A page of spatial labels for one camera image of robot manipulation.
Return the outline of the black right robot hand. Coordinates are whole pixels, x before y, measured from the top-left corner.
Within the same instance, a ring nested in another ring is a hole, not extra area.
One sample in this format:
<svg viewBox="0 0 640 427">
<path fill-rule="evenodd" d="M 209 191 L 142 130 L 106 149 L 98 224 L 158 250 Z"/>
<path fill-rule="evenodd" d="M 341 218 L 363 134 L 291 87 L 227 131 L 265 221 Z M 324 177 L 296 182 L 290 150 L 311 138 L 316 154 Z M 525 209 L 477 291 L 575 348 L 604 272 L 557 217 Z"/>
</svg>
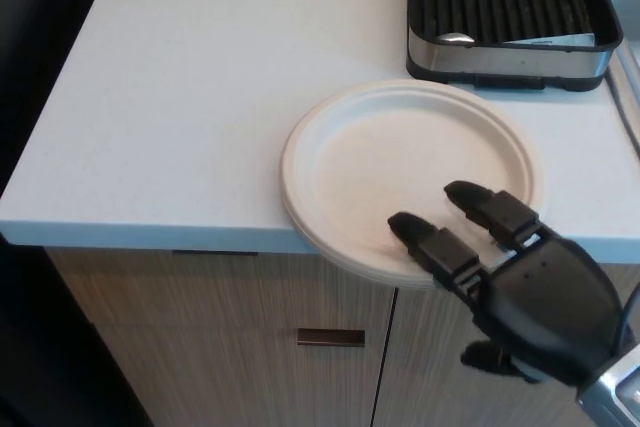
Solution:
<svg viewBox="0 0 640 427">
<path fill-rule="evenodd" d="M 528 383 L 551 377 L 579 387 L 633 347 L 615 286 L 576 242 L 505 190 L 457 180 L 444 191 L 511 254 L 489 269 L 447 228 L 408 212 L 388 220 L 412 260 L 466 305 L 485 334 L 461 353 L 463 365 Z"/>
</svg>

